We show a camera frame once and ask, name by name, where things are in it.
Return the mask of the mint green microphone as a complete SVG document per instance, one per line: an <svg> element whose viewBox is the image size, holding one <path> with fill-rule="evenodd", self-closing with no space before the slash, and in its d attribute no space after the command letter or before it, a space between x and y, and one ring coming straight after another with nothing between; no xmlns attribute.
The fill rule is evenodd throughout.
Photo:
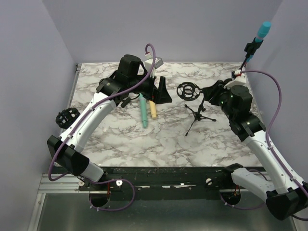
<svg viewBox="0 0 308 231"><path fill-rule="evenodd" d="M140 109L141 109L141 121L143 128L148 127L148 116L147 116L147 106L146 99L142 94L139 95Z"/></svg>

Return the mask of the blue microphone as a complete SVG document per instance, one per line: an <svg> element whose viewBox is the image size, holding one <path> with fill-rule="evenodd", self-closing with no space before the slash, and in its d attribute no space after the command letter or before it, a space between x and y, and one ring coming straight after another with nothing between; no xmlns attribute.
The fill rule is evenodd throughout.
<svg viewBox="0 0 308 231"><path fill-rule="evenodd" d="M259 28L256 37L253 39L251 43L249 43L247 55L249 55L247 61L252 59L257 49L260 48L265 36L269 33L271 28L271 22L265 21L262 23L261 27Z"/></svg>

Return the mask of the black round base mic stand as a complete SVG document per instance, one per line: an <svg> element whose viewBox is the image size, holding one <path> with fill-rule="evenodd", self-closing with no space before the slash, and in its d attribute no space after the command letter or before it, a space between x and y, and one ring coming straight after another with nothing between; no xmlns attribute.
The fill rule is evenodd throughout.
<svg viewBox="0 0 308 231"><path fill-rule="evenodd" d="M260 48L261 44L263 43L263 38L255 37L252 42L247 43L244 51L246 52L245 59L240 66L240 70L243 69L244 66L252 59L257 49Z"/></svg>

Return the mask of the black shock mount desk stand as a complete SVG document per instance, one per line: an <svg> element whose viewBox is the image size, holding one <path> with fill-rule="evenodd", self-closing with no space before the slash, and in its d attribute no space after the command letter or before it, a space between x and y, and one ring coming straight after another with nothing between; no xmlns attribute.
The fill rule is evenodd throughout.
<svg viewBox="0 0 308 231"><path fill-rule="evenodd" d="M58 113L55 122L63 129L68 129L80 116L80 112L76 108L67 108Z"/></svg>

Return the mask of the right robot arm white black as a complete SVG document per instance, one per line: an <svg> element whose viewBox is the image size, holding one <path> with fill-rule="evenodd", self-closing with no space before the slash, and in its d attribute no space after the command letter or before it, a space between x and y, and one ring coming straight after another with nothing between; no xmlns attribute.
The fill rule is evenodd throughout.
<svg viewBox="0 0 308 231"><path fill-rule="evenodd" d="M262 199L270 213L284 220L308 206L308 184L275 147L260 119L251 113L252 95L248 87L218 80L202 88L205 101L219 106L229 120L233 133L255 154L270 181L259 178L244 167L223 174L222 185L228 189L242 186Z"/></svg>

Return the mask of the aluminium extrusion rail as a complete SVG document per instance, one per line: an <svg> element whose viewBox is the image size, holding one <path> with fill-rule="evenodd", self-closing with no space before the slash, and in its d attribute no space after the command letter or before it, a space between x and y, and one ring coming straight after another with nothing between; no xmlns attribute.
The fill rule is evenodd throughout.
<svg viewBox="0 0 308 231"><path fill-rule="evenodd" d="M65 175L59 180L50 181L47 174L40 180L38 193L78 193L84 182L73 175Z"/></svg>

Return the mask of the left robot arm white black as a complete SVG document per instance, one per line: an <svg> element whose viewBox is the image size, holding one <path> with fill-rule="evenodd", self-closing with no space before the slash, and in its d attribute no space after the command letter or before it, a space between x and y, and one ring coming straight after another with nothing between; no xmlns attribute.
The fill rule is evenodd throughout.
<svg viewBox="0 0 308 231"><path fill-rule="evenodd" d="M142 61L134 55L124 55L116 71L110 77L100 80L88 106L80 113L68 108L57 116L57 124L64 129L58 137L50 136L47 146L52 161L64 167L74 176L90 180L96 190L102 190L107 183L104 170L90 161L82 151L92 133L101 121L112 112L130 93L142 94L155 104L171 103L165 77L160 77L156 87L154 72L163 61L146 54Z"/></svg>

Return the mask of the cream yellow microphone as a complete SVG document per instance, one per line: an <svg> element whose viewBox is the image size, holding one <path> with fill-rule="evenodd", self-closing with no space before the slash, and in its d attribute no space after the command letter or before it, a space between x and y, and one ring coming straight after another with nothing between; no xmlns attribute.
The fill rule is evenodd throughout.
<svg viewBox="0 0 308 231"><path fill-rule="evenodd" d="M153 101L149 101L151 117L156 119L157 118L157 111L156 111L156 104Z"/></svg>

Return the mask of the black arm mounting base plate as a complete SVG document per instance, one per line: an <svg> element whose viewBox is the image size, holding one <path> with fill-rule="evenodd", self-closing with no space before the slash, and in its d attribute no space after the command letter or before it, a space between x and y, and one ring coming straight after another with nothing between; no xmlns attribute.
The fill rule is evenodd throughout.
<svg viewBox="0 0 308 231"><path fill-rule="evenodd" d="M243 190L231 181L223 167L104 167L103 181L78 183L78 191L89 192L95 199L112 201L225 199L239 203Z"/></svg>

